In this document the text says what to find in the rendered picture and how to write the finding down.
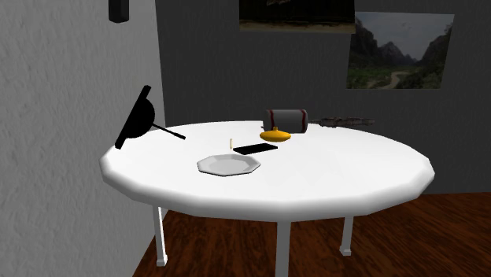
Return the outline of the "dark brown long tool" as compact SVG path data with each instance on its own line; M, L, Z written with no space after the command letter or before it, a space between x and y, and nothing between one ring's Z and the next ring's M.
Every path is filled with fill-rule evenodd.
M375 123L374 119L362 117L325 117L316 120L310 120L310 124L318 124L323 127L352 127L352 126L370 126Z

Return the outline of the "white octagonal plate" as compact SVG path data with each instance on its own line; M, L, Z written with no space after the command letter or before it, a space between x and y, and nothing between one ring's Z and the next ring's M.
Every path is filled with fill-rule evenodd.
M197 162L199 172L217 176L249 174L260 166L261 163L254 157L240 154L212 155Z

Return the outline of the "grey cylinder with red stripes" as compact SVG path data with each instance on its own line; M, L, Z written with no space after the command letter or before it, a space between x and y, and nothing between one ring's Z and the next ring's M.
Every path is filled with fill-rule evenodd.
M305 133L308 114L304 109L267 109L263 117L263 129L272 131L273 127L290 134Z

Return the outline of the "dark wall picture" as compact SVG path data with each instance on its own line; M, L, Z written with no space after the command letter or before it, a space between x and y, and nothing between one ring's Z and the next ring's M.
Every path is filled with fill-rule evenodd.
M239 0L242 31L353 34L354 0Z

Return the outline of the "mountain landscape wall picture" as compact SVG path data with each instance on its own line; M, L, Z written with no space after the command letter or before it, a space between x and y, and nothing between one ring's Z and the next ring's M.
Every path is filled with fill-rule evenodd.
M454 17L448 13L355 13L346 87L441 88Z

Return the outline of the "yellow squat vase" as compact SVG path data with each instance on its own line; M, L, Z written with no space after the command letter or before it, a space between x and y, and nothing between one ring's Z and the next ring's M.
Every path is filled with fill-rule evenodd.
M291 134L273 127L271 131L261 132L260 137L267 142L285 142L291 138Z

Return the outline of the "white round table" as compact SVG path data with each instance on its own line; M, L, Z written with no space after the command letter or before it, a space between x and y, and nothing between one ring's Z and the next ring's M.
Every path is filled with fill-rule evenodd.
M101 157L102 178L153 208L157 263L167 261L162 220L169 210L191 216L277 223L275 277L288 276L290 227L298 221L342 218L341 253L351 253L353 220L416 199L433 181L429 159L372 133L312 125L256 154L261 166L235 176L198 171L197 162L257 144L258 121L174 126L128 139Z

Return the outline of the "black phone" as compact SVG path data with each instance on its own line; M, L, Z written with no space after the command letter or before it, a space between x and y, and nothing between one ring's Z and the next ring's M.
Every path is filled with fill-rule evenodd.
M269 150L277 150L278 147L268 143L259 143L248 146L235 147L233 151L240 153L241 155L250 155L254 153L261 153Z

